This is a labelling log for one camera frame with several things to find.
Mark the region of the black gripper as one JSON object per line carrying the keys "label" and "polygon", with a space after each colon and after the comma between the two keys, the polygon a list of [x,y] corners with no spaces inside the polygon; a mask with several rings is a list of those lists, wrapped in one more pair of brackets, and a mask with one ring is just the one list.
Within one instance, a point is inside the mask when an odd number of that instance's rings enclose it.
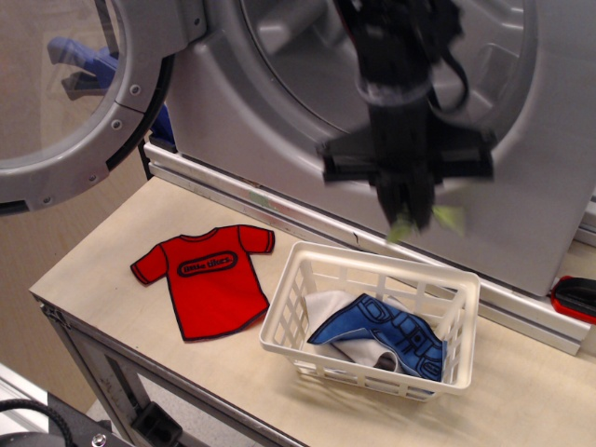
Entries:
{"label": "black gripper", "polygon": [[[451,122],[425,102],[400,107],[368,107],[363,128],[317,148],[326,182],[365,180],[374,183],[389,224],[409,222],[428,227],[435,203],[435,185],[451,178],[489,179],[494,175],[490,130]],[[407,205],[401,185],[381,174],[413,179],[407,185]]]}

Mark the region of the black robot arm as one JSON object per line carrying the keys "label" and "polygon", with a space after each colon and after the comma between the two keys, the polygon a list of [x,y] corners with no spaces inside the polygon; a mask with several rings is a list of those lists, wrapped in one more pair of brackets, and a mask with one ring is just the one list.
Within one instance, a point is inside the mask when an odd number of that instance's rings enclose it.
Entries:
{"label": "black robot arm", "polygon": [[404,239],[437,220],[464,230],[464,213],[435,206],[446,178],[490,178],[497,139],[489,129],[445,120],[467,102],[467,75],[450,51],[463,32],[452,1],[338,1],[358,56],[357,90],[370,122],[318,146],[325,182],[364,180]]}

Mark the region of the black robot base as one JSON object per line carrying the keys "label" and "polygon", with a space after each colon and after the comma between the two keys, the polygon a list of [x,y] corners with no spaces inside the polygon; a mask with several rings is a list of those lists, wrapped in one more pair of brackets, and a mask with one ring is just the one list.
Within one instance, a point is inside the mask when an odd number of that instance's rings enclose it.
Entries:
{"label": "black robot base", "polygon": [[108,423],[96,422],[51,394],[1,400],[2,446],[131,446]]}

